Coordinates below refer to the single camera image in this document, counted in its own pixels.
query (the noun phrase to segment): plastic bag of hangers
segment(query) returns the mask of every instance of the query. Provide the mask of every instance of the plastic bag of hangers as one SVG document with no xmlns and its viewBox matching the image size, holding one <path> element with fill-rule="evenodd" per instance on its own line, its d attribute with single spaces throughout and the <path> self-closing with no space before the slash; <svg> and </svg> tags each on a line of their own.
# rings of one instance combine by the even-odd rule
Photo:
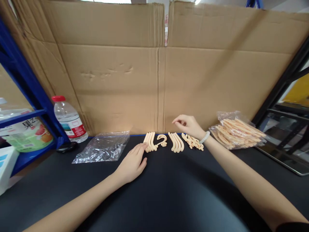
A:
<svg viewBox="0 0 309 232">
<path fill-rule="evenodd" d="M 117 161 L 130 139 L 130 131 L 100 133 L 79 153 L 74 163 Z"/>
<path fill-rule="evenodd" d="M 213 137 L 229 150 L 263 146 L 266 136 L 240 111 L 217 112 L 220 124 L 209 128 Z"/>
</svg>

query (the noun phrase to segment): black tabletop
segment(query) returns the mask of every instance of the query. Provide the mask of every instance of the black tabletop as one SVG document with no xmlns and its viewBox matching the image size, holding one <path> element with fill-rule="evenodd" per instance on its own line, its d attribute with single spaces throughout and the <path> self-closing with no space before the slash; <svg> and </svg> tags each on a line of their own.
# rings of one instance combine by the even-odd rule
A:
<svg viewBox="0 0 309 232">
<path fill-rule="evenodd" d="M 131 137 L 117 162 L 71 164 L 78 150 L 54 153 L 0 196 L 1 231 L 22 231 L 110 175 L 144 137 Z M 145 153 L 144 172 L 109 196 L 77 231 L 270 231 L 207 149 Z M 255 148 L 233 153 L 309 218 L 309 178 Z"/>
</svg>

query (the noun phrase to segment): cardboard sheet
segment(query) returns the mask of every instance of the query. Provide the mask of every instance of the cardboard sheet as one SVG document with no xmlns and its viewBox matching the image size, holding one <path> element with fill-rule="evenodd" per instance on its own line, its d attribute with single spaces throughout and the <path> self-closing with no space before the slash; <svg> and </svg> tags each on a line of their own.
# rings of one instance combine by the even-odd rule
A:
<svg viewBox="0 0 309 232">
<path fill-rule="evenodd" d="M 194 115 L 205 130 L 218 123 L 217 111 L 252 119 L 308 32 L 309 14 L 171 2 L 159 66 L 163 131 L 178 131 L 171 122 L 179 114 Z"/>
<path fill-rule="evenodd" d="M 309 33 L 309 14 L 172 2 L 164 6 L 13 0 L 2 17 L 47 94 L 64 95 L 92 136 L 204 129 L 217 111 L 252 118 Z"/>
</svg>

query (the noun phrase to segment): blue metal shelf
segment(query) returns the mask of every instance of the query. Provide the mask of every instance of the blue metal shelf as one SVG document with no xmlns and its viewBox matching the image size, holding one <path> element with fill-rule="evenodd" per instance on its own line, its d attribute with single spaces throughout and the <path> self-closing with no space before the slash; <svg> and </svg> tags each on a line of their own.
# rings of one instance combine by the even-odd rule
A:
<svg viewBox="0 0 309 232">
<path fill-rule="evenodd" d="M 246 7 L 255 7 L 257 5 L 258 9 L 264 9 L 263 1 L 262 0 L 247 0 Z"/>
<path fill-rule="evenodd" d="M 38 151 L 20 153 L 12 172 L 12 175 L 15 175 L 45 152 L 58 148 L 70 140 L 54 115 L 53 104 L 1 18 L 0 32 L 0 63 L 34 109 L 30 113 L 1 120 L 0 128 L 40 116 L 41 121 L 53 136 L 53 142 L 47 147 Z"/>
<path fill-rule="evenodd" d="M 17 161 L 15 163 L 14 169 L 12 171 L 11 176 L 14 176 L 16 173 L 20 172 L 23 170 L 25 167 L 27 167 L 29 164 L 31 164 L 33 161 L 35 161 L 37 158 L 45 154 L 47 151 L 51 149 L 56 148 L 56 142 L 53 141 L 51 142 L 48 146 L 46 146 L 43 149 L 37 150 L 37 151 L 32 151 L 32 152 L 27 152 L 27 153 L 19 153 L 19 156 L 17 158 Z"/>
</svg>

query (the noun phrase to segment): forearm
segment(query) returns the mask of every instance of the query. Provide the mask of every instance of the forearm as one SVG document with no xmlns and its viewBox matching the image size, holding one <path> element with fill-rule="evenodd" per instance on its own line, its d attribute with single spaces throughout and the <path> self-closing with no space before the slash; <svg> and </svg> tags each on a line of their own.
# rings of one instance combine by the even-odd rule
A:
<svg viewBox="0 0 309 232">
<path fill-rule="evenodd" d="M 110 194 L 123 185 L 115 174 L 41 219 L 26 232 L 74 231 Z"/>
<path fill-rule="evenodd" d="M 274 186 L 214 138 L 209 137 L 204 144 L 272 231 L 285 222 L 308 223 Z"/>
</svg>

